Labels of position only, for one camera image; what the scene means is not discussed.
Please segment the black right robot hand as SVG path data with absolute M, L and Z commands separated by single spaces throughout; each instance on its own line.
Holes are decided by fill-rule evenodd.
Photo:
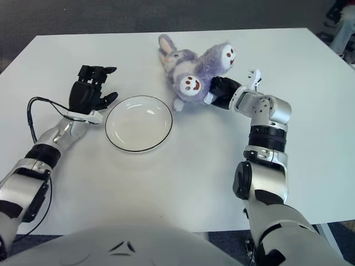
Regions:
M 240 86 L 240 83 L 229 78 L 220 76 L 212 78 L 209 90 L 213 95 L 211 104 L 218 108 L 228 110 L 229 103 Z

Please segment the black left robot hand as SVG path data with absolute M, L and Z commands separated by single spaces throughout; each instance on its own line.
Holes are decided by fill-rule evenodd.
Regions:
M 69 110 L 84 115 L 91 111 L 106 109 L 117 97 L 118 93 L 110 93 L 101 97 L 102 85 L 106 82 L 108 74 L 117 70 L 117 67 L 83 65 L 78 73 L 78 80 L 73 84 L 69 96 Z

